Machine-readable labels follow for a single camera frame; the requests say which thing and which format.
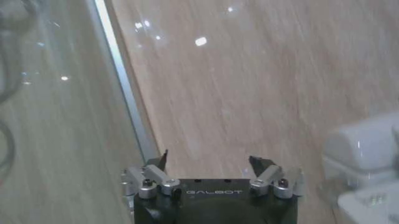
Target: black cable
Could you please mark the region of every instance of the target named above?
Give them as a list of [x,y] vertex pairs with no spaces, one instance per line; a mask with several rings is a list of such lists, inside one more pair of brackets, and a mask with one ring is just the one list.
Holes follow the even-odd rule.
[[0,158],[0,185],[9,175],[11,164],[14,161],[14,139],[11,132],[2,121],[0,121],[0,132],[3,135],[6,142],[6,153],[3,158]]

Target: glass panel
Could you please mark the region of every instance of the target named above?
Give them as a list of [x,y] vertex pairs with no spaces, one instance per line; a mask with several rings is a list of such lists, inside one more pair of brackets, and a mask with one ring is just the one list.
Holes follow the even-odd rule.
[[129,223],[141,155],[94,4],[0,4],[0,223]]

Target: marble floor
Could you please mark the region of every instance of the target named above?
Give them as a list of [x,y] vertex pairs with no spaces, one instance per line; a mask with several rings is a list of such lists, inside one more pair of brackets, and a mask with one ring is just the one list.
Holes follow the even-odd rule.
[[314,191],[322,139],[397,107],[399,2],[107,4],[169,174],[250,176],[249,155],[301,167],[298,223],[334,223]]

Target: reflective floor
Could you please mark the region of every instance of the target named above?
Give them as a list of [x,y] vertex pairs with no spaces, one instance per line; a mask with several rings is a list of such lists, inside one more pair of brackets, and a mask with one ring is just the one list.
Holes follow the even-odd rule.
[[[26,16],[15,10],[0,31],[1,58],[13,62],[10,81],[1,64],[2,92],[7,82],[21,82],[0,105],[14,140],[11,167],[1,166],[0,223],[129,223],[119,172],[141,164],[141,155],[94,3],[34,2],[37,16],[14,22]],[[1,13],[19,3],[1,1]],[[10,40],[17,44],[6,52]],[[17,51],[18,57],[9,54]],[[0,156],[5,141],[1,135]]]
[[316,194],[328,131],[397,107],[396,0],[110,0],[159,150],[175,177],[298,166],[298,223],[334,223]]

